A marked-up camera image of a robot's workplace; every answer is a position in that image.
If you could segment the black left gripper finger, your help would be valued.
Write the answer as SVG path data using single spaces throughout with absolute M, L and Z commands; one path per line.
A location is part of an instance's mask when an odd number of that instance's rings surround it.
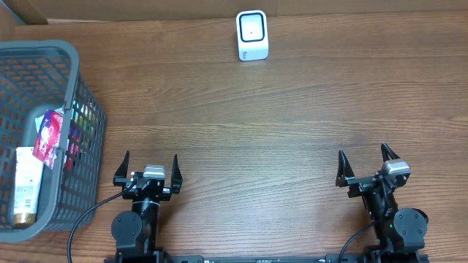
M 172 175 L 171 175 L 171 193 L 172 194 L 179 194 L 183 183 L 183 178 L 181 175 L 181 171 L 178 165 L 178 156 L 174 155 L 173 158 L 173 168 L 172 168 Z
M 121 162 L 120 166 L 116 170 L 113 176 L 113 185 L 114 186 L 125 186 L 128 184 L 129 179 L 127 178 L 129 166 L 129 151 L 126 152 L 124 160 Z

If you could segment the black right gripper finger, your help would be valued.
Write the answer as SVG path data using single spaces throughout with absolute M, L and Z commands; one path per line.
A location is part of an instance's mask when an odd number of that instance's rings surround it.
M 382 160 L 384 162 L 399 159 L 399 156 L 390 148 L 390 146 L 386 142 L 383 142 L 380 147 L 382 153 Z
M 339 165 L 336 175 L 336 186 L 345 187 L 355 179 L 355 174 L 350 166 L 347 156 L 343 150 L 339 150 Z

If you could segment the red purple pad package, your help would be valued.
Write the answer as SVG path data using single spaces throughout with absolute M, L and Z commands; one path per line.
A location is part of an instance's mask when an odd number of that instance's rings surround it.
M 64 116 L 55 110 L 47 110 L 39 126 L 32 155 L 45 166 L 53 169 L 56 150 L 60 143 Z

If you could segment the white tube gold cap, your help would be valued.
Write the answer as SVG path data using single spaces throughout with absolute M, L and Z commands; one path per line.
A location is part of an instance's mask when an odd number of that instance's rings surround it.
M 16 148 L 13 226 L 30 227 L 36 221 L 43 163 L 33 156 L 33 147 Z

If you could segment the green yellow juice carton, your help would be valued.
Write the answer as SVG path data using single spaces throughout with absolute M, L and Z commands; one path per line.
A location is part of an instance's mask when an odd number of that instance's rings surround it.
M 73 102 L 72 108 L 72 122 L 69 130 L 69 135 L 74 140 L 85 145 L 88 143 L 89 138 L 87 132 L 93 132 L 94 109 L 92 103 L 81 104 L 77 101 Z

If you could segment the teal wipes packet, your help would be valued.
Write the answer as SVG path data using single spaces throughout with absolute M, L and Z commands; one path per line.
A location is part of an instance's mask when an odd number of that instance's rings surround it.
M 44 115 L 41 115 L 40 117 L 37 117 L 37 118 L 34 119 L 37 133 L 39 133 L 39 130 L 40 130 L 40 127 L 41 127 L 41 124 L 42 124 L 42 121 L 43 121 L 44 117 L 45 117 Z

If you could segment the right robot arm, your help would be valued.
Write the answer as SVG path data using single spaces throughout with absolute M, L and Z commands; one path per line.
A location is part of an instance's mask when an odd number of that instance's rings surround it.
M 382 167 L 374 175 L 357 178 L 343 150 L 338 153 L 339 165 L 336 186 L 348 188 L 349 198 L 360 197 L 371 222 L 356 232 L 342 247 L 337 262 L 407 262 L 424 263 L 429 256 L 421 254 L 425 248 L 429 217 L 417 208 L 402 208 L 393 195 L 405 186 L 410 177 L 410 165 L 397 155 L 387 143 L 382 143 Z M 347 254 L 350 244 L 367 230 L 373 229 L 376 245 L 368 245 L 361 254 Z

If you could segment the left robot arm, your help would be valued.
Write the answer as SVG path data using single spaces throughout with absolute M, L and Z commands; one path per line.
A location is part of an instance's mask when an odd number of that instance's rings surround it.
M 127 177 L 129 153 L 113 176 L 113 185 L 122 187 L 123 199 L 132 201 L 132 208 L 119 213 L 111 224 L 116 241 L 115 262 L 172 262 L 168 252 L 156 246 L 159 210 L 181 190 L 183 178 L 178 158 L 173 158 L 170 185 L 165 185 L 165 168 L 147 165 L 142 172 Z

